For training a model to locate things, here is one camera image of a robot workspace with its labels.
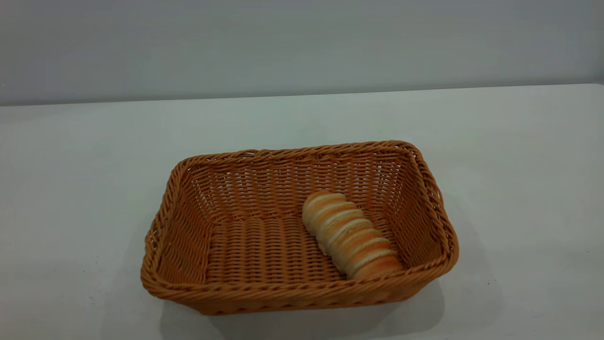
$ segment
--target gray wall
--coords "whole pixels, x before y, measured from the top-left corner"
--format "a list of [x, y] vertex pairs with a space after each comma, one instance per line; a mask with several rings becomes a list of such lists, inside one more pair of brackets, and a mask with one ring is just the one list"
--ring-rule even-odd
[[0, 104], [592, 82], [603, 0], [5, 0]]

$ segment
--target white table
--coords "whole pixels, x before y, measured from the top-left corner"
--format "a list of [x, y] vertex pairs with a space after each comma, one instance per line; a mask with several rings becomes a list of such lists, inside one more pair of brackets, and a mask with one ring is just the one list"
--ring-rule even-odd
[[[0, 108], [3, 339], [602, 339], [604, 86]], [[191, 155], [414, 143], [459, 236], [407, 302], [202, 316], [150, 296], [143, 238]]]

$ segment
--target bread roll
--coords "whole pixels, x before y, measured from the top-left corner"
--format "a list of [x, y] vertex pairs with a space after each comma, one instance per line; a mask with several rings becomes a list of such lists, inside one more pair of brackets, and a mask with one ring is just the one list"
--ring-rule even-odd
[[302, 222], [323, 254], [349, 280], [402, 270], [390, 242], [342, 194], [321, 190], [306, 198]]

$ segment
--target woven basket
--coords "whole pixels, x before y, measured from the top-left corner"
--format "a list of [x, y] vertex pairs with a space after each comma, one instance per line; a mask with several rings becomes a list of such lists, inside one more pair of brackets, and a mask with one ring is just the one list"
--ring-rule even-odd
[[[302, 224], [304, 200], [319, 189], [363, 209], [405, 270], [345, 280]], [[458, 257], [432, 174], [398, 141], [186, 159], [172, 171], [145, 250], [149, 293], [206, 315], [402, 301]]]

